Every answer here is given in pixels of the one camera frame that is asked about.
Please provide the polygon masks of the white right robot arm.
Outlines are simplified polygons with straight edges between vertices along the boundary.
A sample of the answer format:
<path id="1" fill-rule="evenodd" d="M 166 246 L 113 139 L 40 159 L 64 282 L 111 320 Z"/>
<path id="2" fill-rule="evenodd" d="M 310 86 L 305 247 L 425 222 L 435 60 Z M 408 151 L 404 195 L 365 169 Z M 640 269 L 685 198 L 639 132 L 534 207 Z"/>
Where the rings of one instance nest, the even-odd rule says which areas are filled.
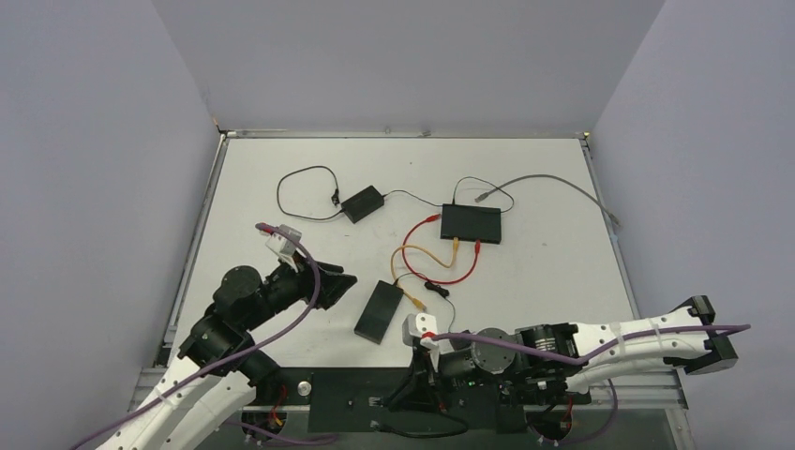
<path id="1" fill-rule="evenodd" d="M 489 386 L 497 403 L 547 406 L 588 396 L 593 385 L 656 370 L 709 374 L 736 365 L 731 337 L 747 324 L 717 324 L 709 298 L 694 296 L 670 312 L 627 322 L 562 322 L 477 333 L 444 333 L 434 316 L 403 323 L 412 350 L 408 374 L 371 403 L 390 411 L 441 413 L 459 391 Z"/>

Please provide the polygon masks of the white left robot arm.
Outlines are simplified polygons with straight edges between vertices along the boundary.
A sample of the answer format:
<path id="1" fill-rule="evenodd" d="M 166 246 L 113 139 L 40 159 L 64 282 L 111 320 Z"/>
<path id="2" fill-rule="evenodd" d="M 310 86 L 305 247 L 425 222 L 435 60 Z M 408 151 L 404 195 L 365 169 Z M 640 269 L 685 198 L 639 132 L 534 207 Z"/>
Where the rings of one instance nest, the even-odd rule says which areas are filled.
<path id="1" fill-rule="evenodd" d="M 314 273 L 305 260 L 267 277 L 247 265 L 229 270 L 166 373 L 103 448 L 194 449 L 251 401 L 273 400 L 280 367 L 251 331 L 299 301 L 329 309 L 356 281 L 333 264 Z"/>

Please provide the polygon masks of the black network switch box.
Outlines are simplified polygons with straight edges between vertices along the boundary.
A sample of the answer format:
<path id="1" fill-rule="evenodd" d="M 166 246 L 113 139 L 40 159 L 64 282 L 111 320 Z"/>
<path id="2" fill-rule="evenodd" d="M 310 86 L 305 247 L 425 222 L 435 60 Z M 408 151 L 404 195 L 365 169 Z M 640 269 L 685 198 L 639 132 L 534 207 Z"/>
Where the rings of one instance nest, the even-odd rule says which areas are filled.
<path id="1" fill-rule="evenodd" d="M 502 211 L 494 207 L 445 203 L 440 238 L 499 245 L 503 240 Z"/>

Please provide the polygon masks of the black ribbed power adapter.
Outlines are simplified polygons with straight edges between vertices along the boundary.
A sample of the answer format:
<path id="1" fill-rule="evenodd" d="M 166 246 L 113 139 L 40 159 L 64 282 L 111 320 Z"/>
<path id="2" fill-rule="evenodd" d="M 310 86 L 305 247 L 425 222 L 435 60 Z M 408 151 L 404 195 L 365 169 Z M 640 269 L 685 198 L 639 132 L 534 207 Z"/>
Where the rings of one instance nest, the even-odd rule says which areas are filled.
<path id="1" fill-rule="evenodd" d="M 403 296 L 404 291 L 397 285 L 379 280 L 353 332 L 360 338 L 380 345 Z"/>

